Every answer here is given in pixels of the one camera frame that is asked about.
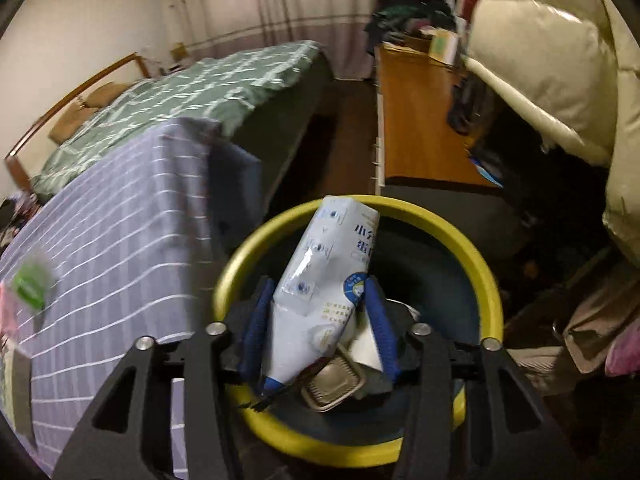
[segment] snack package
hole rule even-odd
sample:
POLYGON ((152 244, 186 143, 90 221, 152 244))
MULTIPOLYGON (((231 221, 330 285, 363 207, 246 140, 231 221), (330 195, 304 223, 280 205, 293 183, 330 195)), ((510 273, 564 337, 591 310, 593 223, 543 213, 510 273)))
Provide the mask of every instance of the snack package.
POLYGON ((42 310, 54 282, 52 268, 53 264, 43 252, 32 251, 15 273, 12 290, 31 308, 42 310))
POLYGON ((364 291, 379 217, 353 198, 322 200, 273 295, 265 394, 334 354, 364 291))

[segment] clothes pile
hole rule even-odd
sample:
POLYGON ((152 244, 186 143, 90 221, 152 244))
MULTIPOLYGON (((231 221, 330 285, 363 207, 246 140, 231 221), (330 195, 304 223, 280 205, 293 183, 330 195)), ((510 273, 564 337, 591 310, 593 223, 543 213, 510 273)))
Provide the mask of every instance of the clothes pile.
POLYGON ((445 0, 378 0, 364 29, 369 35, 367 52, 373 56, 376 45, 383 41, 404 44, 405 35, 425 26, 456 30, 456 20, 445 0))

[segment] green packet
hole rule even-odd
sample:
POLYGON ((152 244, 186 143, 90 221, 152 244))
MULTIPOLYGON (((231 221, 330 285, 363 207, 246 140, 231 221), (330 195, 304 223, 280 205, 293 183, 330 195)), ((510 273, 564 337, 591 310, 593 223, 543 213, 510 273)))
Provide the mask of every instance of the green packet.
POLYGON ((11 282, 11 289, 30 307, 42 310, 53 286, 51 264, 46 257, 27 256, 11 282))

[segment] green patterned bedsheet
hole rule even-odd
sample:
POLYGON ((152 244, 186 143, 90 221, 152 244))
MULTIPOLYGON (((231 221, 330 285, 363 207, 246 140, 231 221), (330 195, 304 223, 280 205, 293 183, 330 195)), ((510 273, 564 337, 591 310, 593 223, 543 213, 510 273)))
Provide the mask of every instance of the green patterned bedsheet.
POLYGON ((314 41, 203 59, 160 80, 142 80, 85 122, 47 159, 31 180, 51 197, 113 148, 148 127, 177 116, 211 118, 232 138, 243 120, 277 92, 290 88, 321 53, 314 41))

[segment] wooden desk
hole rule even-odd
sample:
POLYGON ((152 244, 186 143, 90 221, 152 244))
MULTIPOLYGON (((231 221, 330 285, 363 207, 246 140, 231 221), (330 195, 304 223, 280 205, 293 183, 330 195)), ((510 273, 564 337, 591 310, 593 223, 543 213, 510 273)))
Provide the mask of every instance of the wooden desk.
POLYGON ((464 137, 447 124, 458 76, 421 52, 379 48, 377 54, 384 183, 496 190, 469 161, 464 137))
POLYGON ((525 236, 520 219, 468 159, 466 137, 446 121, 457 76, 421 52, 376 54, 376 193, 443 217, 486 258, 512 255, 525 236))

